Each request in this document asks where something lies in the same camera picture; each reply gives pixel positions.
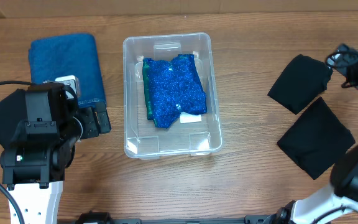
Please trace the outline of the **blue sequin glitter garment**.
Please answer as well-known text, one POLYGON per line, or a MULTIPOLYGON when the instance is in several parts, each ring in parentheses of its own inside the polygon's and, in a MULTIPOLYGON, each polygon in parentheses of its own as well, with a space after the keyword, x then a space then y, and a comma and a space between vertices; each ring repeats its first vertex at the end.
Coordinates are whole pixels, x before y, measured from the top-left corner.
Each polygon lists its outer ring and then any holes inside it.
POLYGON ((179 54, 170 61, 144 58, 142 66, 147 119, 157 128, 169 128, 182 113, 207 113, 193 54, 179 54))

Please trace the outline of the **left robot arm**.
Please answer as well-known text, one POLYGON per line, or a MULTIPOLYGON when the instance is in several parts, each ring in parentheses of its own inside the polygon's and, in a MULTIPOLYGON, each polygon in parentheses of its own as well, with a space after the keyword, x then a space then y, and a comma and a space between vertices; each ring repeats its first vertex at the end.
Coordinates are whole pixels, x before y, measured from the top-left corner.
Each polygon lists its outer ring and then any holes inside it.
POLYGON ((111 129, 106 105, 79 109, 76 92, 62 83, 31 85, 24 103, 26 116, 1 154, 11 223, 56 223, 75 144, 92 138, 92 129, 111 129))

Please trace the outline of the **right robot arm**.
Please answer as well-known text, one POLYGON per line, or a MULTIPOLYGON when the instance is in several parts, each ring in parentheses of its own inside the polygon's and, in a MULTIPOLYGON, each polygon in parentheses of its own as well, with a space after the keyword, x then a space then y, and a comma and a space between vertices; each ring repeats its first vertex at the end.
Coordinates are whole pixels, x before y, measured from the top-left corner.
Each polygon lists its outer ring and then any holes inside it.
POLYGON ((323 62, 297 55, 268 92, 298 116, 278 147, 311 178, 327 169, 331 175, 328 185, 280 208, 266 223, 329 223, 358 213, 358 144, 321 97, 333 71, 344 76, 343 88, 358 89, 358 50, 342 44, 323 62))

